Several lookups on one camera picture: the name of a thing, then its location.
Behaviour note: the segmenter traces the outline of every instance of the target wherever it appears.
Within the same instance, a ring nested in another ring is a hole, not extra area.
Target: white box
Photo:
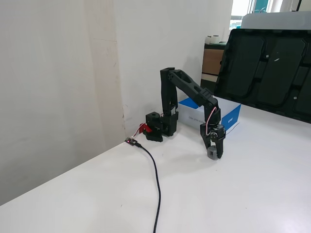
[[[221,124],[229,132],[239,120],[241,104],[229,100],[216,98],[221,109]],[[200,130],[200,125],[205,123],[204,107],[199,107],[192,99],[187,98],[178,103],[179,121]]]

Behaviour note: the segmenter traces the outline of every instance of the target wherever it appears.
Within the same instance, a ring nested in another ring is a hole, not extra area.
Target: red part
[[[148,132],[148,133],[152,132],[152,130],[149,128],[149,126],[147,124],[143,124],[139,128],[139,133],[142,133],[144,130],[146,130],[146,132]]]

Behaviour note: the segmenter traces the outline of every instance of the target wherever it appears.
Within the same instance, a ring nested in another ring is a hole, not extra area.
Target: white cylinder
[[[211,44],[219,44],[219,42],[220,42],[220,37],[218,35],[212,36],[212,38],[210,40]]]
[[[211,37],[210,35],[208,35],[207,37],[205,37],[205,43],[206,43],[207,45],[209,45],[211,39],[212,39],[212,37]]]

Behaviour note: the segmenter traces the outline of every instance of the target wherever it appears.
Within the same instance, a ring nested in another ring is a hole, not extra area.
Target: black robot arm
[[[220,159],[223,154],[225,129],[220,125],[221,111],[218,101],[208,89],[201,88],[182,70],[167,68],[160,71],[163,116],[158,113],[146,115],[146,124],[152,130],[144,131],[148,140],[163,141],[162,134],[173,136],[176,132],[178,112],[177,90],[185,92],[198,106],[204,106],[205,122],[200,126],[201,136],[209,158]]]

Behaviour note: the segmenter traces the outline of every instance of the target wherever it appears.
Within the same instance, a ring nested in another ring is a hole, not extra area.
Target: black tray
[[[311,31],[232,30],[214,95],[311,123]]]

